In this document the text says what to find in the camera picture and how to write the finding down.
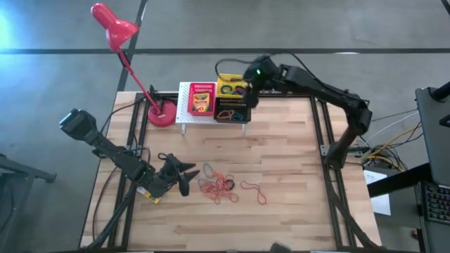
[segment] pegboard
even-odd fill
[[[221,124],[214,120],[213,116],[193,116],[188,112],[189,85],[190,82],[181,82],[178,92],[178,103],[176,106],[177,124]]]

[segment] cable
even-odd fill
[[[10,219],[11,219],[13,213],[14,213],[14,209],[15,209],[15,207],[14,207],[13,187],[11,186],[11,184],[10,184],[9,182],[5,182],[5,184],[7,184],[8,187],[9,187],[9,197],[10,197],[10,200],[11,200],[11,210],[10,210],[10,212],[9,212],[9,214],[8,214],[8,217],[6,218],[5,222],[4,222],[3,225],[1,225],[1,227],[0,227],[0,235],[1,235],[1,234],[3,233],[3,231],[5,230],[6,225],[8,225],[8,222],[10,221]]]
[[[301,65],[302,65],[302,67],[304,68],[304,70],[306,70],[307,72],[308,72],[308,74],[312,77],[312,78],[314,78],[323,88],[325,88],[325,89],[328,89],[329,91],[332,91],[332,92],[334,92],[334,93],[337,93],[337,94],[339,94],[339,95],[341,95],[341,96],[345,96],[345,97],[348,97],[348,98],[351,98],[351,99],[355,99],[355,100],[360,100],[360,101],[362,101],[362,102],[365,102],[365,103],[367,103],[367,106],[371,103],[369,100],[366,100],[366,99],[360,99],[360,98],[355,98],[355,97],[353,97],[353,96],[350,96],[349,94],[347,94],[347,93],[343,93],[343,92],[339,92],[339,91],[337,91],[337,90],[335,90],[335,89],[332,89],[332,88],[330,88],[327,84],[324,84],[323,82],[322,82],[322,80],[320,80],[307,66],[306,66],[306,64],[304,64],[303,63],[303,61],[302,60],[300,60],[300,58],[298,57],[298,56],[296,56],[294,53],[292,53],[292,52],[289,52],[289,51],[287,51],[287,50],[284,50],[287,54],[290,54],[293,58],[295,58],[295,60],[297,60]]]
[[[235,59],[235,58],[224,58],[224,59],[221,59],[221,60],[219,60],[217,63],[216,63],[216,65],[214,66],[214,70],[216,71],[216,75],[217,75],[217,77],[220,79],[220,80],[222,80],[222,81],[224,81],[224,82],[241,82],[241,81],[244,81],[244,82],[251,82],[252,80],[251,79],[224,79],[220,74],[219,74],[219,71],[218,71],[218,69],[217,69],[217,67],[219,66],[219,64],[220,63],[242,63],[242,64],[248,64],[248,65],[250,65],[250,64],[253,64],[253,63],[257,63],[257,62],[262,62],[263,60],[265,60],[265,59],[267,59],[267,58],[270,58],[270,56],[271,55],[268,55],[266,58],[262,58],[262,59],[259,59],[259,60],[239,60],[239,59]]]
[[[408,131],[405,131],[405,132],[399,134],[398,136],[395,136],[389,143],[384,144],[383,147],[381,147],[380,149],[378,149],[378,150],[372,152],[371,154],[367,155],[366,157],[369,157],[369,156],[376,156],[378,153],[380,153],[382,150],[384,150],[385,148],[387,148],[390,144],[392,144],[392,143],[393,143],[394,141],[396,141],[398,138],[402,137],[402,136],[405,135],[405,134],[409,134],[409,133],[411,133],[411,132],[414,132],[417,128],[420,128],[421,126],[420,126],[419,124],[418,124],[414,129],[410,129],[410,130],[408,130]]]
[[[419,121],[419,123],[417,123],[416,127],[414,127],[413,132],[411,133],[411,135],[406,139],[406,141],[404,141],[403,143],[407,143],[409,140],[411,140],[411,137],[413,137],[414,133],[416,132],[417,128],[420,126],[421,121]]]
[[[132,104],[130,104],[130,105],[126,105],[126,106],[124,106],[124,107],[122,107],[122,108],[119,108],[119,109],[117,109],[117,110],[112,111],[112,112],[108,115],[108,118],[106,118],[105,124],[103,124],[103,126],[101,127],[100,133],[103,134],[103,130],[105,129],[106,124],[108,124],[108,122],[111,120],[111,117],[112,117],[116,112],[118,112],[118,111],[120,111],[120,110],[123,110],[123,109],[125,109],[125,108],[129,108],[129,107],[131,107],[131,106],[133,106],[133,105],[136,105],[137,103],[142,102],[144,99],[146,99],[145,96],[142,97],[142,98],[140,98],[140,99],[138,99],[138,100],[136,100],[136,101],[134,101],[134,103],[132,103]]]
[[[110,183],[110,180],[113,177],[113,174],[114,174],[116,169],[117,169],[117,166],[112,170],[112,172],[110,173],[110,175],[106,179],[105,184],[101,188],[100,195],[98,196],[96,208],[94,209],[94,215],[92,216],[92,241],[95,240],[95,224],[96,224],[96,218],[97,218],[97,210],[98,210],[98,207],[100,206],[100,202],[101,202],[101,199],[102,199],[103,194],[105,192],[105,189],[108,186],[108,184]]]
[[[135,144],[135,148],[138,149],[138,139],[136,138],[136,134],[133,133],[133,140],[134,140],[134,144]]]
[[[399,153],[397,152],[397,150],[395,148],[386,148],[386,151],[388,151],[389,153],[391,153],[394,156],[394,158],[397,161],[397,164],[399,166],[403,166],[404,170],[408,170],[408,166],[406,165],[406,163],[404,163],[401,160]]]
[[[361,141],[362,143],[364,143],[364,145],[367,146],[367,148],[371,149],[371,147],[368,145],[368,143],[366,142],[366,140],[364,140],[361,136],[358,138],[356,138],[358,141]]]
[[[405,119],[408,119],[408,118],[410,118],[410,117],[412,117],[412,116],[414,116],[414,115],[417,115],[418,113],[419,113],[419,112],[415,112],[415,113],[413,113],[413,114],[411,114],[411,115],[408,115],[408,116],[404,117],[403,119],[397,120],[396,122],[394,122],[394,123],[388,125],[387,127],[383,128],[383,129],[381,129],[381,130],[379,130],[378,132],[376,132],[374,135],[372,135],[372,136],[367,140],[367,143],[369,143],[369,142],[373,139],[373,137],[377,136],[379,133],[383,132],[384,130],[386,130],[386,129],[392,127],[392,126],[394,126],[395,124],[398,124],[398,123],[404,121]]]
[[[348,98],[351,98],[351,99],[355,99],[355,100],[360,100],[360,101],[363,101],[363,102],[365,102],[365,103],[367,103],[367,105],[369,105],[369,103],[370,103],[370,101],[369,100],[365,100],[365,99],[360,99],[360,98],[355,98],[355,97],[353,97],[353,96],[351,96],[351,95],[349,95],[349,94],[347,94],[347,93],[343,93],[343,92],[339,92],[339,91],[337,91],[337,90],[335,90],[335,89],[332,89],[332,88],[330,88],[327,84],[324,84],[304,63],[303,63],[303,61],[302,60],[300,60],[300,58],[298,58],[294,53],[291,53],[291,52],[289,52],[289,51],[287,51],[287,50],[283,50],[283,51],[285,51],[285,53],[287,53],[287,54],[290,54],[292,57],[294,57],[299,63],[300,63],[300,65],[302,65],[302,67],[304,68],[304,70],[306,70],[307,72],[308,72],[308,74],[312,77],[312,78],[314,78],[322,87],[324,87],[325,89],[328,89],[329,91],[332,91],[333,93],[338,93],[339,95],[341,95],[341,96],[345,96],[345,97],[348,97]],[[248,60],[239,60],[239,59],[236,59],[236,58],[224,58],[224,59],[221,59],[221,60],[219,60],[217,63],[216,63],[216,65],[214,66],[214,70],[215,70],[215,72],[216,72],[216,75],[217,75],[217,77],[220,79],[220,80],[222,80],[222,81],[224,81],[224,82],[241,82],[241,81],[244,81],[244,82],[247,82],[247,83],[250,83],[252,80],[251,79],[229,79],[229,80],[226,80],[226,79],[224,79],[220,74],[219,74],[219,71],[218,71],[218,69],[217,69],[217,66],[220,64],[220,63],[223,63],[223,62],[232,62],[232,63],[242,63],[242,64],[253,64],[253,63],[257,63],[257,62],[262,62],[263,60],[266,60],[267,58],[270,58],[271,56],[275,56],[275,55],[279,55],[280,53],[272,53],[272,54],[266,54],[265,56],[266,57],[264,57],[264,58],[261,58],[261,59],[257,59],[257,60],[252,60],[252,61],[248,61]]]
[[[404,142],[402,142],[402,143],[395,143],[395,144],[389,145],[388,148],[396,148],[396,147],[399,147],[399,146],[401,146],[401,145],[403,145],[403,144],[413,142],[413,141],[419,139],[419,138],[422,137],[422,136],[423,136],[423,133],[419,134],[417,137],[415,137],[414,139],[411,139],[411,140],[409,140],[409,141],[404,141]]]
[[[393,157],[395,159],[395,162],[397,163],[398,167],[401,168],[403,166],[404,168],[406,168],[406,165],[404,165],[404,162],[400,162],[401,161],[400,157],[398,157],[398,155],[396,155],[392,150],[390,150],[389,148],[386,148],[385,151],[388,153],[388,155],[382,155],[382,157],[386,157],[387,159],[389,159],[389,157]]]
[[[404,171],[402,168],[400,168],[400,166],[398,166],[398,165],[396,165],[392,160],[390,160],[390,159],[388,159],[388,158],[386,158],[386,157],[381,157],[381,156],[372,156],[372,155],[370,155],[370,156],[368,156],[368,157],[366,157],[366,158],[368,158],[368,159],[375,159],[375,160],[381,160],[381,161],[383,161],[383,162],[386,162],[386,163],[388,163],[389,165],[392,165],[393,167],[395,167],[395,169],[397,169],[398,171]]]
[[[384,117],[379,117],[379,118],[377,118],[377,119],[372,119],[372,122],[375,122],[375,121],[378,121],[378,120],[382,120],[382,119],[387,119],[387,118],[394,117],[394,116],[398,116],[398,115],[403,115],[403,114],[405,114],[405,113],[413,112],[413,111],[415,111],[415,110],[417,110],[417,109],[407,110],[407,111],[405,111],[405,112],[399,112],[399,113],[395,113],[395,114],[393,114],[393,115],[388,115],[388,116],[384,116]]]

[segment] black cable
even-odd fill
[[[395,155],[395,153],[394,153],[392,150],[390,150],[389,148],[386,148],[385,151],[388,152],[389,155],[392,156],[392,157],[395,159],[395,162],[397,163],[397,166],[398,166],[399,168],[401,168],[401,167],[403,166],[403,165],[401,164],[401,162],[400,162],[400,157],[398,157],[397,155]],[[384,157],[385,157],[386,159],[388,159],[389,161],[393,162],[389,157],[386,157],[386,156],[384,156]]]
[[[403,114],[405,114],[405,113],[413,112],[413,111],[415,111],[415,110],[417,110],[417,109],[407,110],[407,111],[405,111],[405,112],[399,112],[399,113],[395,113],[395,114],[393,114],[393,115],[388,115],[388,116],[384,116],[384,117],[379,117],[379,118],[377,118],[377,119],[372,119],[372,122],[375,122],[375,121],[378,121],[378,120],[381,120],[381,119],[387,119],[387,118],[394,117],[394,116],[398,116],[398,115],[403,115]]]
[[[355,99],[355,100],[360,100],[360,101],[363,101],[363,102],[365,102],[365,103],[367,103],[367,106],[371,103],[369,100],[366,100],[366,99],[360,99],[360,98],[354,98],[354,97],[352,97],[352,96],[350,96],[349,94],[347,94],[347,93],[343,93],[343,92],[339,92],[339,91],[336,91],[335,89],[332,89],[332,88],[330,88],[328,85],[326,85],[326,84],[324,84],[323,82],[322,82],[322,80],[320,80],[307,66],[306,66],[306,64],[304,64],[303,63],[303,61],[302,60],[300,60],[300,58],[298,57],[298,56],[296,56],[294,53],[291,53],[291,52],[289,52],[289,51],[287,51],[287,50],[285,50],[285,52],[286,53],[288,53],[288,54],[290,54],[293,58],[295,58],[295,60],[297,60],[301,65],[302,65],[302,67],[304,68],[304,70],[306,70],[307,72],[308,72],[308,74],[312,77],[312,78],[314,78],[323,88],[325,88],[325,89],[328,89],[329,91],[332,91],[332,92],[334,92],[334,93],[338,93],[339,95],[341,95],[341,96],[345,96],[345,97],[348,97],[348,98],[351,98],[351,99]]]
[[[414,139],[411,139],[411,138],[413,137],[416,130],[419,128],[420,123],[421,123],[421,121],[419,123],[417,123],[417,126],[414,128],[413,132],[409,135],[409,137],[406,139],[406,141],[404,141],[402,143],[394,143],[394,144],[388,145],[386,148],[397,148],[405,143],[410,143],[411,141],[415,141],[415,140],[419,139],[423,135],[423,133],[421,133],[419,136],[415,137]]]
[[[289,51],[287,51],[287,50],[284,50],[285,51],[285,53],[287,53],[287,54],[290,54],[292,57],[294,57],[299,63],[300,63],[300,65],[302,65],[302,67],[304,68],[304,70],[306,70],[307,72],[308,72],[308,74],[312,77],[312,78],[314,78],[322,87],[324,87],[325,89],[328,89],[329,91],[332,91],[333,93],[338,93],[339,95],[341,95],[341,96],[345,96],[345,97],[348,97],[348,98],[351,98],[351,99],[355,99],[355,100],[360,100],[360,101],[363,101],[363,102],[365,102],[365,103],[367,103],[367,105],[369,105],[370,104],[370,101],[369,100],[366,100],[366,99],[360,99],[360,98],[354,98],[354,97],[352,97],[352,96],[350,96],[349,94],[347,94],[347,93],[343,93],[343,92],[339,92],[339,91],[337,91],[337,90],[335,90],[335,89],[332,89],[332,88],[330,88],[327,84],[325,84],[325,83],[323,83],[322,82],[322,80],[320,80],[304,63],[303,63],[303,61],[302,60],[300,60],[300,58],[298,58],[294,53],[291,53],[291,52],[289,52]],[[224,58],[224,59],[221,59],[221,60],[219,60],[217,63],[216,63],[216,65],[214,66],[214,69],[215,69],[215,71],[216,71],[216,75],[217,75],[217,77],[218,78],[220,78],[220,80],[222,80],[222,81],[225,81],[225,82],[241,82],[241,81],[244,81],[244,82],[247,82],[247,83],[250,83],[252,80],[251,79],[230,79],[230,80],[225,80],[220,74],[219,74],[219,71],[217,70],[217,66],[220,64],[220,63],[223,63],[223,62],[232,62],[232,63],[242,63],[242,64],[253,64],[253,63],[256,63],[256,62],[259,62],[259,61],[263,61],[263,60],[265,60],[265,59],[267,59],[267,58],[270,58],[271,56],[274,56],[274,55],[279,55],[280,53],[274,53],[274,54],[266,54],[266,58],[262,58],[262,59],[258,59],[258,60],[252,60],[252,61],[248,61],[248,60],[239,60],[239,59],[236,59],[236,58]]]
[[[366,141],[366,139],[363,136],[359,136],[359,138],[361,138],[361,140],[364,141],[364,143],[367,145],[367,147],[370,149],[370,151],[372,151],[371,146],[368,144],[368,142]]]
[[[147,150],[148,151],[147,163],[150,163],[150,148],[147,148],[147,147],[136,148],[136,149],[132,149],[132,150],[127,150],[126,152],[136,152],[138,150]]]
[[[239,60],[239,59],[235,59],[235,58],[224,58],[224,59],[219,60],[219,61],[216,63],[216,65],[214,66],[214,70],[216,71],[217,77],[218,77],[220,80],[224,81],[224,82],[241,82],[241,81],[244,81],[244,82],[247,82],[247,83],[248,83],[248,82],[251,82],[252,80],[251,80],[251,79],[239,79],[239,78],[237,78],[237,79],[230,79],[230,80],[224,79],[224,78],[220,75],[220,73],[219,73],[217,67],[219,66],[220,63],[242,63],[242,64],[248,64],[248,65],[250,65],[250,64],[253,64],[253,63],[261,62],[261,61],[263,61],[263,60],[265,60],[265,59],[267,59],[267,58],[270,58],[270,56],[271,56],[271,55],[268,55],[266,58],[258,59],[258,60]]]
[[[123,109],[125,109],[125,108],[129,108],[129,107],[131,107],[131,106],[133,106],[133,105],[136,105],[137,103],[140,103],[141,101],[143,101],[145,98],[146,98],[146,97],[144,96],[144,97],[142,97],[142,98],[140,98],[140,99],[134,101],[134,103],[132,103],[132,104],[130,104],[130,105],[126,105],[126,106],[124,106],[124,107],[122,107],[122,108],[119,108],[119,109],[117,109],[117,110],[112,111],[112,112],[108,115],[108,118],[106,118],[105,124],[103,124],[103,126],[101,127],[100,133],[103,134],[103,130],[105,129],[106,124],[108,124],[108,122],[111,120],[111,117],[112,117],[116,112],[118,112],[118,111],[120,111],[120,110],[123,110]]]
[[[10,199],[11,199],[11,210],[10,210],[10,212],[9,212],[9,214],[8,214],[8,217],[6,218],[5,222],[4,222],[3,225],[1,225],[1,227],[0,227],[0,235],[1,235],[1,234],[3,233],[3,231],[5,230],[6,225],[8,225],[8,222],[10,221],[10,219],[11,219],[13,213],[14,213],[14,209],[15,209],[15,207],[14,207],[13,187],[11,186],[11,184],[10,184],[8,181],[6,181],[5,184],[7,184],[8,187],[9,187],[9,197],[10,197]]]
[[[135,133],[133,133],[133,139],[134,139],[134,144],[136,145],[135,148],[138,149],[138,139],[136,138],[136,134]]]
[[[386,148],[386,150],[389,150],[391,153],[393,153],[395,160],[397,161],[397,164],[399,166],[403,166],[405,170],[408,170],[408,166],[401,160],[400,155],[395,148]]]
[[[419,138],[422,137],[422,136],[423,136],[423,133],[419,134],[417,137],[415,137],[414,139],[411,139],[411,140],[409,140],[409,141],[405,141],[405,142],[403,142],[403,143],[396,143],[396,144],[389,145],[388,148],[397,148],[397,147],[399,147],[399,146],[401,146],[401,145],[403,145],[403,144],[413,142],[413,141],[419,139]]]
[[[105,189],[108,186],[108,184],[110,183],[110,180],[113,177],[113,174],[114,174],[116,169],[117,169],[117,166],[112,170],[112,172],[110,173],[110,175],[106,179],[105,184],[101,188],[100,195],[98,196],[96,208],[94,209],[94,215],[92,216],[92,241],[95,240],[95,224],[96,224],[96,217],[97,217],[98,207],[100,206],[100,202],[101,202],[101,199],[103,197],[103,194],[105,193]]]

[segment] white pegboard shelf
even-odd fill
[[[214,120],[214,116],[193,116],[188,112],[188,101],[189,101],[189,88],[190,82],[180,82],[180,88],[178,90],[178,103],[176,106],[176,119],[175,123],[181,127],[181,133],[186,133],[187,124],[226,124],[218,123]],[[247,124],[243,124],[243,133],[247,129]]]

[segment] wire basket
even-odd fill
[[[242,99],[216,98],[214,119],[220,123],[245,124],[252,119],[252,111]]]

